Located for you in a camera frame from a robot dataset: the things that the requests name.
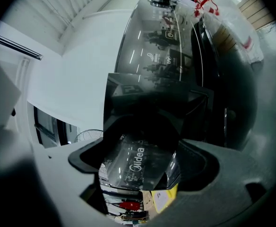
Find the wire fan guard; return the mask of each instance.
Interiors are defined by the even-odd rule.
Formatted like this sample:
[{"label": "wire fan guard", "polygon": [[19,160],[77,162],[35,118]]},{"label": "wire fan guard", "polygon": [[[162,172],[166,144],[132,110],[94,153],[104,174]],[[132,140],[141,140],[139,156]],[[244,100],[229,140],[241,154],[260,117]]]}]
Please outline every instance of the wire fan guard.
[{"label": "wire fan guard", "polygon": [[75,138],[75,142],[85,141],[90,139],[99,139],[103,137],[104,133],[101,130],[87,130],[78,134]]}]

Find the yellow object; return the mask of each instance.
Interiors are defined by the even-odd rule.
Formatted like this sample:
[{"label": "yellow object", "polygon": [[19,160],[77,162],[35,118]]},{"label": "yellow object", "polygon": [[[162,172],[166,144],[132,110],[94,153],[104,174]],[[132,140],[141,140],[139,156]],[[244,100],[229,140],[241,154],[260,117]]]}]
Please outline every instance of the yellow object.
[{"label": "yellow object", "polygon": [[157,213],[161,213],[176,198],[178,184],[171,190],[152,191],[154,206]]}]

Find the corrugated white panel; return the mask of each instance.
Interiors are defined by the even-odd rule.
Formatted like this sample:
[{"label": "corrugated white panel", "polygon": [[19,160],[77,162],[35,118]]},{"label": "corrugated white panel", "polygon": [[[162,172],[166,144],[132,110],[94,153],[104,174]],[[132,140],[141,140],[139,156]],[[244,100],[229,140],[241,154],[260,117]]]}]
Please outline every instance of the corrugated white panel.
[{"label": "corrugated white panel", "polygon": [[25,35],[62,54],[60,42],[74,18],[92,0],[16,0],[2,19]]}]

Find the midea logo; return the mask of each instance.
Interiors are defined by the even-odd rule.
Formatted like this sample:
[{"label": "midea logo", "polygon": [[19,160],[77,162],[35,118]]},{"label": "midea logo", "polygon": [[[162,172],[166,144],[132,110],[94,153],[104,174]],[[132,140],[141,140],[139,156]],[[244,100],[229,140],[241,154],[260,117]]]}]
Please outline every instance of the midea logo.
[{"label": "midea logo", "polygon": [[142,157],[143,157],[143,152],[144,152],[144,148],[138,148],[138,153],[137,156],[134,157],[136,159],[136,161],[134,161],[133,165],[129,166],[129,169],[132,170],[133,172],[139,172],[141,171],[141,161],[142,161]]}]

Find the plastic bag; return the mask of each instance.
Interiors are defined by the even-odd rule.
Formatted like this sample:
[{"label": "plastic bag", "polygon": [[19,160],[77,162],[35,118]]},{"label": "plastic bag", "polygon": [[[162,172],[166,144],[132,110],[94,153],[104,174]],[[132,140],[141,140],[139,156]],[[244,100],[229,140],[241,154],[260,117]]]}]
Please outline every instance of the plastic bag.
[{"label": "plastic bag", "polygon": [[250,63],[264,59],[256,30],[231,0],[195,0],[195,16],[217,18],[246,52]]}]

